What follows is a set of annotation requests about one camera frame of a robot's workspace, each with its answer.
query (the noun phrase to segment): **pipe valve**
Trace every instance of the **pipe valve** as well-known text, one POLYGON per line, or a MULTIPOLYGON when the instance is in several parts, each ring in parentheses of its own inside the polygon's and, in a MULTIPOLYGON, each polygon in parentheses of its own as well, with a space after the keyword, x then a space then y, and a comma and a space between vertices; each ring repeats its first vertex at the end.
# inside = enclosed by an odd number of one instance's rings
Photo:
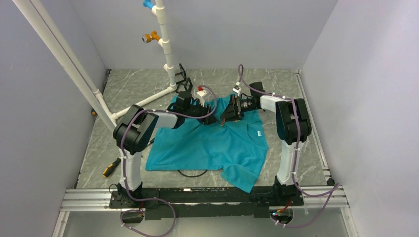
POLYGON ((156 31, 151 32, 150 34, 145 34, 142 37, 144 43, 150 43, 152 40, 160 40, 160 36, 156 31))

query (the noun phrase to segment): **screwdriver handle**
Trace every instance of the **screwdriver handle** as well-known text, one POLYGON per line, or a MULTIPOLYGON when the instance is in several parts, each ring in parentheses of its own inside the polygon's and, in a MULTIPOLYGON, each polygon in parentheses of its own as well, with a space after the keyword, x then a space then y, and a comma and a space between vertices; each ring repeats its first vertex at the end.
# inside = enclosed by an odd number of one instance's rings
POLYGON ((117 158, 116 161, 114 161, 112 164, 110 164, 105 171, 103 172, 103 176, 105 178, 108 178, 109 175, 111 175, 115 169, 118 167, 118 165, 121 163, 121 158, 117 158))

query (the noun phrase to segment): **gray wall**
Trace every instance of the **gray wall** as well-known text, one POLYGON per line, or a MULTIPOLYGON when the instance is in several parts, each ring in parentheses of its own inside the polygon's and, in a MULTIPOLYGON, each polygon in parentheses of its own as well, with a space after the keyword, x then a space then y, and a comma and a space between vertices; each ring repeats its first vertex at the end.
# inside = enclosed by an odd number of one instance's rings
POLYGON ((419 2, 339 0, 303 67, 360 236, 419 236, 419 2))
MULTIPOLYGON (((42 2, 100 85, 105 67, 72 6, 42 2)), ((0 32, 1 236, 50 236, 87 147, 90 105, 11 0, 0 1, 0 32)))
MULTIPOLYGON (((162 68, 163 50, 141 36, 159 24, 142 0, 70 0, 106 67, 162 68)), ((337 0, 164 1, 175 65, 301 68, 337 0)))

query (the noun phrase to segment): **blue handle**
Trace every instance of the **blue handle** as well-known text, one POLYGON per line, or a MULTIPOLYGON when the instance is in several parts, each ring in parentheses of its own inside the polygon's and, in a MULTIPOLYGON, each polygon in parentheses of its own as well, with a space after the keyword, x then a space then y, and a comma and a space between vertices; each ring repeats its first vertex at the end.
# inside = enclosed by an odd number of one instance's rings
POLYGON ((144 7, 148 7, 149 9, 151 9, 152 7, 154 7, 154 5, 151 3, 151 0, 144 0, 143 6, 144 7))

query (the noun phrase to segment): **marble surface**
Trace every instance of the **marble surface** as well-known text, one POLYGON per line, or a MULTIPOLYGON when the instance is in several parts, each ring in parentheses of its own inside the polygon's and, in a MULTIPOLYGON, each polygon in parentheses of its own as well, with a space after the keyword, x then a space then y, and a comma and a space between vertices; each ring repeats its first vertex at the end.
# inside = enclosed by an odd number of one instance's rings
MULTIPOLYGON (((199 84, 210 86, 218 97, 231 93, 232 86, 238 79, 237 69, 191 69, 186 70, 194 87, 199 84)), ((268 92, 300 98, 302 94, 292 70, 271 69, 245 69, 246 82, 261 81, 268 92)), ((164 70, 112 70, 104 91, 104 99, 111 112, 119 111, 142 99, 145 99, 160 90, 167 88, 168 78, 164 70)), ((242 89, 249 94, 249 89, 242 89)), ((147 104, 149 109, 165 109, 174 93, 166 95, 147 104)), ((255 186, 270 186, 278 172, 281 160, 281 140, 276 132, 275 114, 259 111, 263 121, 263 129, 269 150, 265 165, 255 186)), ((151 146, 143 152, 141 176, 144 187, 229 187, 231 186, 220 177, 221 170, 208 171, 198 178, 186 178, 177 171, 145 171, 144 167, 150 153, 151 146)), ((93 127, 91 139, 83 162, 79 182, 79 189, 108 188, 118 183, 121 166, 108 178, 102 176, 103 170, 119 156, 116 141, 104 123, 97 118, 93 127)), ((184 171, 185 174, 194 175, 202 171, 184 171)), ((300 157, 298 168, 299 183, 303 186, 326 185, 322 165, 310 135, 300 157)))

